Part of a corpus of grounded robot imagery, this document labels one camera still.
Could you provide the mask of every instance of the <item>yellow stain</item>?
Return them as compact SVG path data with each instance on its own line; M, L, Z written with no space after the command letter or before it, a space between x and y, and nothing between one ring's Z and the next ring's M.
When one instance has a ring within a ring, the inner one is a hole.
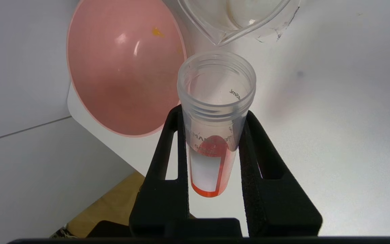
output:
M154 36L157 36L157 37L165 37L165 36L159 31L159 29L158 29L157 27L155 27L151 32L153 33Z

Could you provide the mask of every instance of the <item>white wall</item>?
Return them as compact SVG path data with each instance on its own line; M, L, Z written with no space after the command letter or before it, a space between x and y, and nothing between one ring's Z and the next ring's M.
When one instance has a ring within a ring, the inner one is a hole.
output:
M74 119L0 139L0 244L47 238L133 169Z
M74 119L52 122L70 116L77 2L0 0L0 243L49 237L133 172Z
M0 0L0 136L69 116L65 57L78 0Z

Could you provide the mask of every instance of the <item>white table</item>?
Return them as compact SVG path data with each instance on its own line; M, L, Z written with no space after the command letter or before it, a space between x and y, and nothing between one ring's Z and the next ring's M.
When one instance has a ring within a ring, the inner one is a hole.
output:
M195 51L214 47L187 23ZM254 67L251 110L323 216L320 235L390 235L390 1L303 1L288 29L221 48ZM145 175L160 132L125 138L101 127L73 87L73 118ZM174 140L167 178L176 177ZM236 217L247 235L240 167L226 191L191 213Z

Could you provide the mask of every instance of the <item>clear plastic container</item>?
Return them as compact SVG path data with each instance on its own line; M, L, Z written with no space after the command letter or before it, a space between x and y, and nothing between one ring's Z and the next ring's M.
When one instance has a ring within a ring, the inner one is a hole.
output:
M256 76L237 54L221 51L190 57L178 72L193 189L220 195L231 174Z
M300 0L178 0L194 25L215 45L251 33L264 37L287 27Z

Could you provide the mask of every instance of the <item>orange liquid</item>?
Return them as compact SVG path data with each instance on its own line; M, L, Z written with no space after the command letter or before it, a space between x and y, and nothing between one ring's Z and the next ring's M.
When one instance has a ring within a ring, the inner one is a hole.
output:
M205 191L197 187L193 182L192 175L192 162L191 157L189 157L189 165L191 169L191 185L193 190L196 193L203 197L212 198L220 195L225 190L234 162L235 152L229 150L229 146L226 141L220 136L211 136L204 140L200 147L195 150L197 153L203 156L220 158L218 178L216 181L215 191Z

